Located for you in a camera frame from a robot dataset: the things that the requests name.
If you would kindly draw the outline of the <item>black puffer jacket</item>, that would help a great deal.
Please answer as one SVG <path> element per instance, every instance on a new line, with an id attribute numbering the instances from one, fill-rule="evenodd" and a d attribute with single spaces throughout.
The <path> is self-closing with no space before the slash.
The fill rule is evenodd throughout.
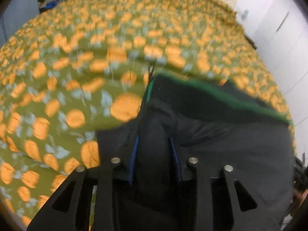
<path id="1" fill-rule="evenodd" d="M 293 194 L 294 157 L 289 123 L 273 109 L 231 85 L 183 81 L 166 74 L 151 79 L 135 119 L 97 132 L 105 151 L 139 134 L 133 182 L 117 193 L 120 230 L 169 230 L 177 172 L 169 139 L 185 146 L 225 136 L 256 136 L 275 143 L 279 157 L 281 222 Z"/>

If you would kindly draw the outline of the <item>green orange floral duvet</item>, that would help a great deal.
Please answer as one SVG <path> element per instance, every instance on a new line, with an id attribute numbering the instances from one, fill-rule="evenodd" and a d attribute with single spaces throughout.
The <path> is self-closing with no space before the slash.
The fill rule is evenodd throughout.
<path id="1" fill-rule="evenodd" d="M 290 120 L 272 74 L 222 0 L 68 0 L 1 47 L 1 201 L 26 228 L 78 165 L 95 130 L 136 118 L 148 66 L 232 85 Z"/>

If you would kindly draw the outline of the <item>dark nightstand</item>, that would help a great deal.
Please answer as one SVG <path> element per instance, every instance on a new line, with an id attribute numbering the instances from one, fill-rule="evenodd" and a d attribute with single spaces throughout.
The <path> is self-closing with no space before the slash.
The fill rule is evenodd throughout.
<path id="1" fill-rule="evenodd" d="M 252 48 L 254 50 L 256 50 L 257 46 L 255 45 L 255 42 L 248 35 L 245 34 L 244 36 L 245 36 L 247 42 L 252 46 Z"/>

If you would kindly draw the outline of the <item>white wardrobe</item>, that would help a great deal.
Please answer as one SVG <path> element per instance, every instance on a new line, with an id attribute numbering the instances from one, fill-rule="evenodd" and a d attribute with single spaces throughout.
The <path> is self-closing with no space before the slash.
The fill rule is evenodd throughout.
<path id="1" fill-rule="evenodd" d="M 253 38 L 289 107 L 298 158 L 307 163 L 307 22 L 293 0 L 274 0 Z"/>

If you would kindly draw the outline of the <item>blue curtain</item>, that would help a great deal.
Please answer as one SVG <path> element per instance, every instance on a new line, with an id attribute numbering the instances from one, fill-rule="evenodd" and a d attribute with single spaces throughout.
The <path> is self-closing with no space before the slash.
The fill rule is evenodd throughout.
<path id="1" fill-rule="evenodd" d="M 38 0 L 12 0 L 1 15 L 1 46 L 22 25 L 38 14 Z"/>

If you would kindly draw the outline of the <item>wall socket with plug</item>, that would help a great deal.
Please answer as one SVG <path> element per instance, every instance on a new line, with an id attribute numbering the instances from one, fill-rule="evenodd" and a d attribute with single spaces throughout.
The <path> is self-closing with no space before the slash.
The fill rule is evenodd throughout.
<path id="1" fill-rule="evenodd" d="M 244 10 L 244 11 L 242 11 L 242 14 L 241 14 L 241 19 L 243 20 L 243 21 L 245 21 L 245 19 L 247 19 L 247 16 L 249 15 L 249 10 Z"/>

